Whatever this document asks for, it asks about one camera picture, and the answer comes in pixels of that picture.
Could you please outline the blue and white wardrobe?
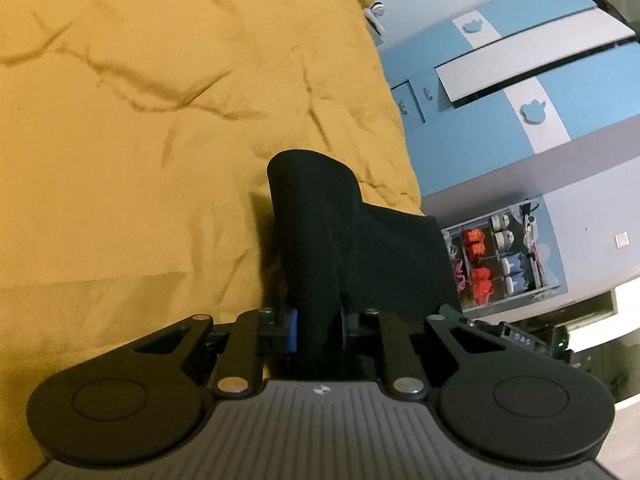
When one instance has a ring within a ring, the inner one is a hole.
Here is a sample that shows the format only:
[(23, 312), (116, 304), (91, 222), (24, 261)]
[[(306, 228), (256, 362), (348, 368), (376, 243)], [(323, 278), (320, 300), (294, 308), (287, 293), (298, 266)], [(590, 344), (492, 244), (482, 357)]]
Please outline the blue and white wardrobe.
[(639, 39), (596, 0), (494, 0), (382, 56), (422, 208), (454, 222), (639, 153)]

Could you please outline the black pants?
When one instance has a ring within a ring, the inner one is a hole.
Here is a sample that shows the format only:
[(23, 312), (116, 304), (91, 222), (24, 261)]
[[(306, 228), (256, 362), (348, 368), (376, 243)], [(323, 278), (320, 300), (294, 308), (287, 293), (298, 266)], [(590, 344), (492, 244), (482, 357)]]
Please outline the black pants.
[(369, 309), (418, 324), (460, 306), (447, 245), (432, 216), (366, 203), (346, 165), (307, 150), (267, 167), (286, 303), (296, 312), (290, 364), (303, 380), (348, 377), (348, 318)]

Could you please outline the orange bed cover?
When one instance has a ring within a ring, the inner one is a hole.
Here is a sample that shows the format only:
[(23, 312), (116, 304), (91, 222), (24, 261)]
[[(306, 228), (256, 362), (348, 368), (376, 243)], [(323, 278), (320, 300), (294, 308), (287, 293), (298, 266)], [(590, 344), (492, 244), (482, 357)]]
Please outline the orange bed cover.
[(372, 2), (1, 0), (3, 478), (41, 464), (43, 379), (276, 296), (273, 155), (327, 154), (419, 212)]

